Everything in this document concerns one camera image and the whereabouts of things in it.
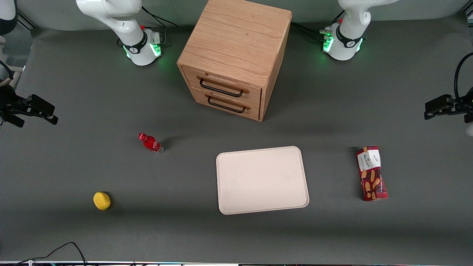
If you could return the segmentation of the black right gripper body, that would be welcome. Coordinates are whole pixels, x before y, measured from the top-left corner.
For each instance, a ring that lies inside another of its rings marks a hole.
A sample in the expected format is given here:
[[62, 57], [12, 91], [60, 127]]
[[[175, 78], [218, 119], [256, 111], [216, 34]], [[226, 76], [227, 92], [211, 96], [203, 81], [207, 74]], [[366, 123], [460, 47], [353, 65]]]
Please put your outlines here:
[[10, 123], [18, 128], [24, 126], [25, 121], [16, 114], [25, 114], [28, 109], [28, 98], [20, 97], [10, 85], [0, 88], [0, 125]]

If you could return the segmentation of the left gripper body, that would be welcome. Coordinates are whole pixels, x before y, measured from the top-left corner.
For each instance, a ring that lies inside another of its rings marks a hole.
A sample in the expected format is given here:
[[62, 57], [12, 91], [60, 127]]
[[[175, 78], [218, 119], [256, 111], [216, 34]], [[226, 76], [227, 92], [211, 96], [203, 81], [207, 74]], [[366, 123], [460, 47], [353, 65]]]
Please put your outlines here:
[[464, 114], [463, 120], [465, 123], [473, 122], [473, 88], [471, 87], [469, 91], [462, 97], [459, 96], [458, 88], [454, 87], [454, 115]]

